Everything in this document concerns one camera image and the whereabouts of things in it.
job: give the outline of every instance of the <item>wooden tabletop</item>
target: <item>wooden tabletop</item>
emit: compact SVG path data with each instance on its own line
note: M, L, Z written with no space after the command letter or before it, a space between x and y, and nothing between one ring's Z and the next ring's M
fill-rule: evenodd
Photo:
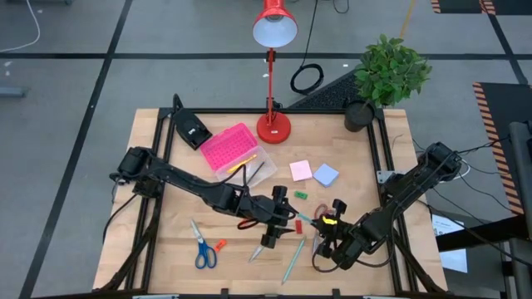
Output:
M131 131L129 146L151 147L158 110L138 110ZM398 170L409 170L416 165L415 151L404 110L385 110L387 131L392 147L393 162ZM259 115L199 114L213 134L245 123L256 135L255 124ZM300 212L313 215L320 203L331 205L334 199L347 204L342 216L344 221L355 223L364 213L379 205L372 155L367 132L352 133L343 126L343 115L289 115L292 133L280 145L268 145L259 141L278 167L274 176L251 189L252 194L271 195L274 185L288 187L290 203ZM162 143L167 124L163 130ZM384 167L381 139L377 137ZM307 159L313 171L327 163L340 172L329 188L314 179L293 182L288 164ZM216 181L201 152L193 151L176 136L172 145L170 163L208 181ZM113 211L131 196L132 185L118 189ZM295 190L308 194L307 200L293 196ZM118 215L109 227L94 287L108 282L130 253L140 200L136 200ZM434 281L446 289L446 280L431 226L431 217L422 203L414 203L406 212L406 225L411 250ZM221 238L228 244L218 255L214 269L198 270L195 258L198 244L190 227L194 218L206 242L213 247ZM311 248L314 229L303 224L307 242L293 268L288 281L281 285L302 235L285 234L277 241L275 249L264 249L252 263L248 259L259 245L265 232L264 225L240 231L236 225L240 219L214 212L200 198L167 184L163 200L159 233L150 280L152 293L219 294L227 287L231 294L305 294L327 295L339 288L343 295L391 295L392 275L389 266L374 269L359 263L347 270L329 274L314 271L311 264ZM403 289L408 289L404 264L400 258ZM363 254L361 260L378 263L386 260L386 246L371 256ZM334 266L330 260L317 257L321 268ZM141 271L144 257L139 261ZM140 285L136 275L135 285Z

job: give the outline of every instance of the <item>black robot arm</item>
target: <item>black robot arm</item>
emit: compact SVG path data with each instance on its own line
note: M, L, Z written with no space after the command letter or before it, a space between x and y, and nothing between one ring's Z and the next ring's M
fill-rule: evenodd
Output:
M374 253L392 235L393 223L428 189L441 181L456 177L461 168L461 157L442 143L429 146L418 160L418 165L406 174L394 174L383 185L380 193L386 204L363 215L356 223L340 220L346 204L335 199L335 215L323 215L313 220L313 226L324 237L318 255L331 258L341 269L349 269L364 252ZM331 248L336 240L341 243Z
M273 187L272 199L263 195L251 196L246 185L224 181L209 183L166 163L157 158L151 149L142 147L129 148L118 172L110 177L114 181L135 181L133 193L146 198L160 196L163 183L172 184L197 195L218 213L265 223L268 225L267 232L271 233L266 233L261 243L268 248L273 248L275 239L280 237L277 230L286 227L288 220L297 214L288 203L284 186Z

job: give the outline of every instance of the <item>blue-handled scissors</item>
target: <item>blue-handled scissors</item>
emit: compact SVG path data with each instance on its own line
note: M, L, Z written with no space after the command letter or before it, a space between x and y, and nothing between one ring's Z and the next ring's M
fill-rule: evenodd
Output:
M201 233L198 229L198 226L196 226L196 223L193 219L190 220L190 225L192 225L192 230L194 231L194 235L198 238L198 256L196 257L195 265L198 269L203 269L205 267L214 268L216 267L217 258L216 258L216 251L207 245L207 242L205 239L203 239L203 236L201 236Z

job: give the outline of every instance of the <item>yellow label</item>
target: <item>yellow label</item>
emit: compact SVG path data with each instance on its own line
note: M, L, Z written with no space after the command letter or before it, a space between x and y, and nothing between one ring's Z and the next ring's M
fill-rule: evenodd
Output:
M325 224L332 224L332 225L334 225L334 224L337 224L337 223L338 223L338 221L336 221L336 220L334 220L334 219L327 219L327 218L325 218L325 216L322 216L322 218L323 218L323 222L324 222Z

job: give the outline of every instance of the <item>green plant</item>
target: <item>green plant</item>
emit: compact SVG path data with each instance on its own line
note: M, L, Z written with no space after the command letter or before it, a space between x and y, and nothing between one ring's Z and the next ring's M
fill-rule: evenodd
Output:
M402 42L401 38L387 40L381 34L380 42L366 47L362 63L355 67L355 84L362 98L377 106L395 105L409 98L412 91L421 93L432 66Z

